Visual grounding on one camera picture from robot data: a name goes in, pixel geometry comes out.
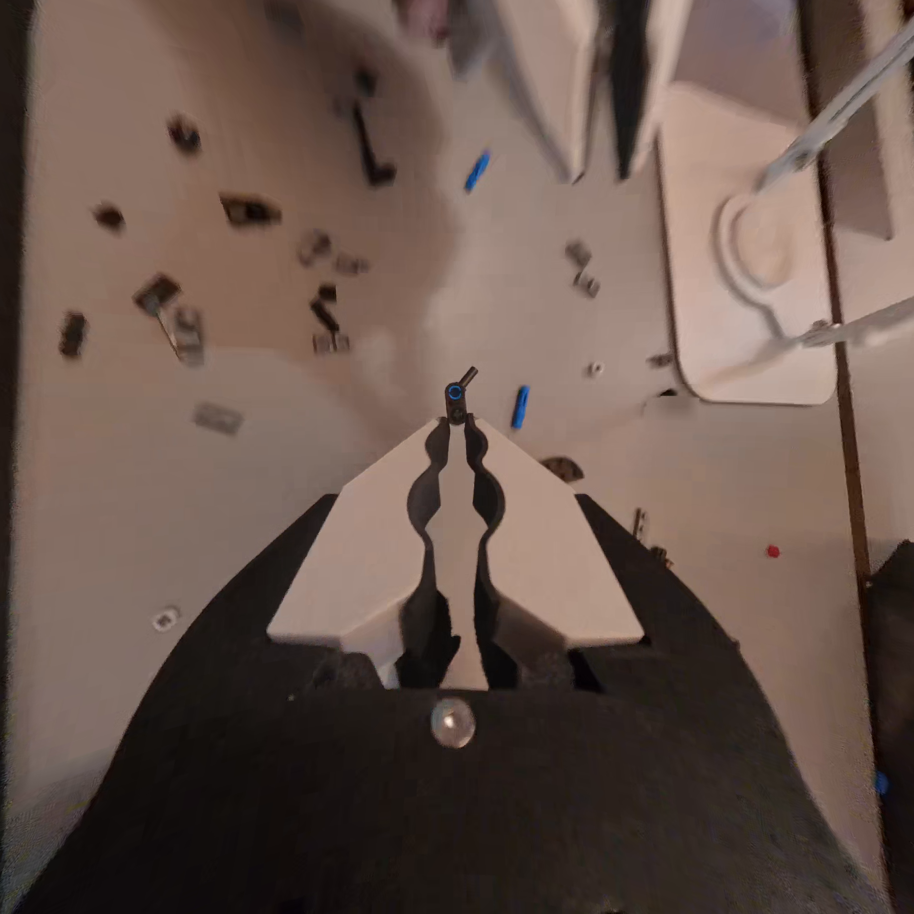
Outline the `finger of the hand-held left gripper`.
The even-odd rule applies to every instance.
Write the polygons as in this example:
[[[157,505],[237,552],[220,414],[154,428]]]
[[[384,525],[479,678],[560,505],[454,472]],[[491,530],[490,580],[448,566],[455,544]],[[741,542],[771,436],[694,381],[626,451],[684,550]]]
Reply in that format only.
[[[611,5],[611,102],[620,180],[643,167],[676,73],[689,1],[616,1]]]
[[[512,101],[558,180],[586,171],[600,38],[593,1],[493,2],[497,53]]]

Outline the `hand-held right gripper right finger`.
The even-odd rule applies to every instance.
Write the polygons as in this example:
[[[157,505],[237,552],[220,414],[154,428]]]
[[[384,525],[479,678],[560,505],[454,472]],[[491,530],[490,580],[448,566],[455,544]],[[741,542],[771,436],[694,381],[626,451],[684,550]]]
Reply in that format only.
[[[488,422],[468,415],[464,428],[486,526],[474,629],[488,688],[562,668],[570,652],[639,644],[645,630],[573,489]]]

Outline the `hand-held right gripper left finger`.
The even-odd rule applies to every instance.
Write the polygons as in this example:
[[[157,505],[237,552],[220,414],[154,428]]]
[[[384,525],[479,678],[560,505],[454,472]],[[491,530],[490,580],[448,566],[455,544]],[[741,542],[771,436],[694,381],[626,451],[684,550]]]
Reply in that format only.
[[[441,685],[459,637],[428,523],[450,428],[431,420],[341,490],[268,625],[273,642],[365,655],[401,687]]]

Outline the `small lego axle assembly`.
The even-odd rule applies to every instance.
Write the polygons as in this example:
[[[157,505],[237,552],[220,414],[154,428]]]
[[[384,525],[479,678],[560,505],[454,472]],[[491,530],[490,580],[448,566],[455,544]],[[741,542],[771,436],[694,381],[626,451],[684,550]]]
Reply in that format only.
[[[476,378],[477,375],[478,375],[478,369],[476,367],[470,367],[459,380],[452,381],[445,387],[445,389],[444,389],[444,401],[445,401],[445,406],[446,406],[445,407],[446,408],[445,416],[447,418],[448,423],[451,426],[461,426],[465,423],[468,412],[469,412],[469,409],[467,407],[467,401],[466,401],[467,387],[473,382],[473,380]],[[465,397],[462,401],[457,402],[457,403],[452,403],[447,399],[445,391],[446,391],[446,388],[451,383],[460,383],[463,385]]]

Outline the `small grey lego plate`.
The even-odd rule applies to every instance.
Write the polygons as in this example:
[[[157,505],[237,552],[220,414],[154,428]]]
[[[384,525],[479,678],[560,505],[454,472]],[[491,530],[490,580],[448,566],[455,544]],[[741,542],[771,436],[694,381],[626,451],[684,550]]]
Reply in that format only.
[[[197,427],[227,437],[236,436],[244,422],[240,412],[209,402],[196,405],[191,418]]]

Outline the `long black lego axle connector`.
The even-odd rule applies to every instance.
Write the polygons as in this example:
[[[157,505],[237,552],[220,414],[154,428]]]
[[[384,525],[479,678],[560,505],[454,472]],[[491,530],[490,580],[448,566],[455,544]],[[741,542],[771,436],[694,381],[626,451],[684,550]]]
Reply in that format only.
[[[357,100],[352,102],[351,116],[358,138],[361,165],[368,185],[372,189],[392,186],[397,177],[397,168],[392,163],[383,163],[378,160],[368,134],[361,103]]]

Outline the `grey lego piece cluster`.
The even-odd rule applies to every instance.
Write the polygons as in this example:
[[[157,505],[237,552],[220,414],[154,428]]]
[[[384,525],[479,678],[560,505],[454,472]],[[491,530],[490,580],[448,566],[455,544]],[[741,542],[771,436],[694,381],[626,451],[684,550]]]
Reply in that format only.
[[[368,259],[341,250],[329,234],[319,229],[302,236],[295,257],[302,268],[328,269],[342,277],[359,277],[372,269]]]

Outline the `dark lego tile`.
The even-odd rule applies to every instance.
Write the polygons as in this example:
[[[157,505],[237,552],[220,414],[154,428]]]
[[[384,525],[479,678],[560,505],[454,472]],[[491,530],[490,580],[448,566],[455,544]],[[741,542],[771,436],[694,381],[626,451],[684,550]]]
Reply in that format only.
[[[157,273],[132,296],[132,302],[144,314],[157,317],[182,291],[181,286],[165,273]]]

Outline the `black lego wedge piece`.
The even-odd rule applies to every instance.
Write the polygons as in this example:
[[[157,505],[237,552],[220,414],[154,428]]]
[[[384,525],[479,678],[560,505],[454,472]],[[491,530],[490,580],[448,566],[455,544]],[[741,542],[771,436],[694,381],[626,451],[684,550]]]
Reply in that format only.
[[[236,228],[271,226],[282,222],[281,210],[266,199],[220,193],[219,201],[227,222]]]

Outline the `white book stand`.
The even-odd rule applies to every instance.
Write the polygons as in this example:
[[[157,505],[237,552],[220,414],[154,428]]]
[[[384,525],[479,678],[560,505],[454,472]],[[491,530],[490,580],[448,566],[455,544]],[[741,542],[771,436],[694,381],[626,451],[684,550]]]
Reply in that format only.
[[[823,151],[912,60],[912,21],[808,125],[774,110],[759,34],[764,2],[711,3],[683,43],[658,135],[676,358],[706,402],[809,407],[836,386],[834,349],[912,326],[912,297],[850,321],[832,315]]]

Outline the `grey lego bracket piece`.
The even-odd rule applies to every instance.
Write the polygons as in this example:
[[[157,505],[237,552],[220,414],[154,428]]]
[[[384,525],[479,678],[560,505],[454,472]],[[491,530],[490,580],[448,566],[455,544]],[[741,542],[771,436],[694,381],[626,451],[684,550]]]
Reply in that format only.
[[[201,368],[205,350],[200,311],[189,305],[170,305],[160,308],[157,317],[178,361],[189,368]]]

